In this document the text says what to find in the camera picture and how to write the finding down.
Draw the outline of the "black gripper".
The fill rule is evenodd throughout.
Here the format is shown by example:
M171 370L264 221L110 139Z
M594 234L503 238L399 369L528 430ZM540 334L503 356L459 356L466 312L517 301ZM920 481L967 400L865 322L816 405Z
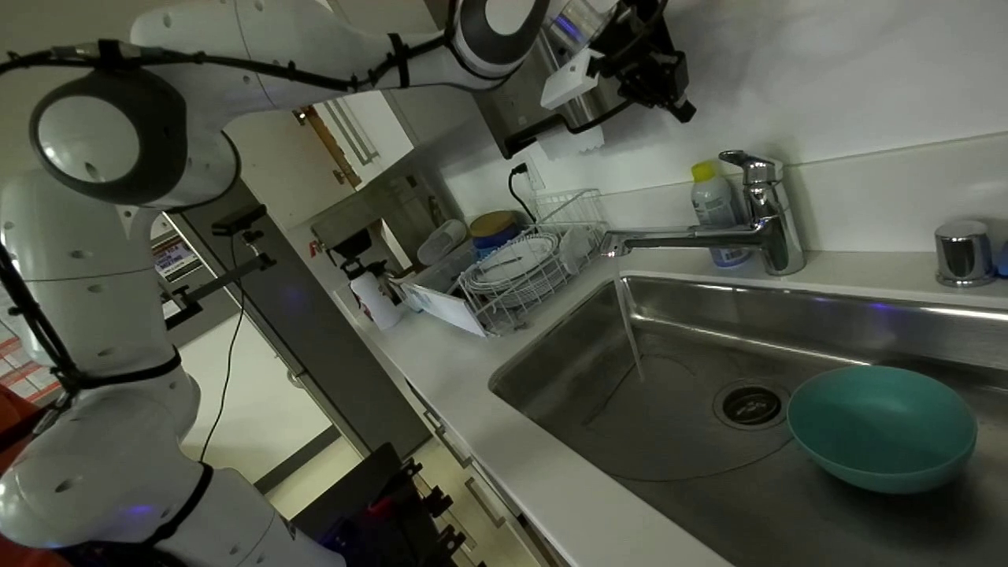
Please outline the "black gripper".
M691 122L697 107L686 98L686 54L668 31L664 7L668 0L616 0L606 29L590 39L598 54L592 70L615 79L622 98Z

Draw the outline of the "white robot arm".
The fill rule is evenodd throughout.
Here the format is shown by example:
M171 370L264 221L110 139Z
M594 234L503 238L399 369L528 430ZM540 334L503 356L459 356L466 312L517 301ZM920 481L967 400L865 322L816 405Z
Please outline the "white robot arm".
M238 186L233 120L356 92L488 92L566 7L452 0L439 31L399 35L329 0L181 0L124 39L35 50L35 67L78 74L35 102L40 164L4 188L4 287L63 400L4 471L4 539L181 567L346 567L238 471L182 453L200 384L167 334L150 224Z

